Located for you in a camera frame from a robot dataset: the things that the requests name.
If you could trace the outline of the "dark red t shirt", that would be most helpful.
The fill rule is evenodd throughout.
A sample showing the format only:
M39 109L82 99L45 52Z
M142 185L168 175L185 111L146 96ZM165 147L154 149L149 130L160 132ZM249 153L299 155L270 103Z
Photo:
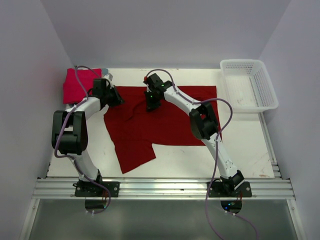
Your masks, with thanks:
M190 119L175 105L162 101L147 111L145 88L119 86L124 103L110 107L104 123L114 144L122 173L128 173L156 158L152 145L203 146L191 131Z

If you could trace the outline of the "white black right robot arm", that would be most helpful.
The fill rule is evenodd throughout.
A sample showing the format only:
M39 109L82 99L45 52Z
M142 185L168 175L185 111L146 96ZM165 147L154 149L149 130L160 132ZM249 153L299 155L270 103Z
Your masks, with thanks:
M215 182L215 186L209 183L208 188L220 190L228 197L235 196L241 190L241 185L244 183L245 178L233 163L223 145L221 133L226 127L219 126L212 102L221 101L228 105L230 117L227 120L227 125L233 116L231 105L222 98L196 100L179 89L175 85L173 78L164 82L154 70L147 73L143 83L147 86L144 95L149 112L160 107L161 101L164 100L175 105L189 116L193 136L202 141L208 148L215 160L214 170L218 170L220 173L220 180Z

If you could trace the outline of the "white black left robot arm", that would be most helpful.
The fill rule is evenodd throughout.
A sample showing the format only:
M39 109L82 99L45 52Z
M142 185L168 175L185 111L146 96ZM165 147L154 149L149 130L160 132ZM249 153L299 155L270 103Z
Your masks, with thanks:
M68 158L78 173L75 187L76 197L114 197L114 183L103 182L100 170L94 165L87 147L89 135L87 120L104 107L116 107L125 101L116 86L107 78L93 80L91 95L85 97L66 110L53 114L51 144L56 158Z

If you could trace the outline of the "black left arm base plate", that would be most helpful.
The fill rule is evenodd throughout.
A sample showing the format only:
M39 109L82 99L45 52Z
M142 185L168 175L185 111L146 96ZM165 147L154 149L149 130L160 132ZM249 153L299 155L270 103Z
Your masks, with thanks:
M78 181L72 186L75 187L74 195L76 197L111 197L117 198L120 190L120 183L118 181L103 181L101 186L97 186L89 181Z

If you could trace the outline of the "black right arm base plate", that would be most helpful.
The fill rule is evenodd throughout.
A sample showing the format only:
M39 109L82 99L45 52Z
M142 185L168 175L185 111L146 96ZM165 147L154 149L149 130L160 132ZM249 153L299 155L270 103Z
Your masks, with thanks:
M248 181L244 181L236 190L227 192L221 181L214 180L208 192L209 198L251 198L252 196L251 185Z

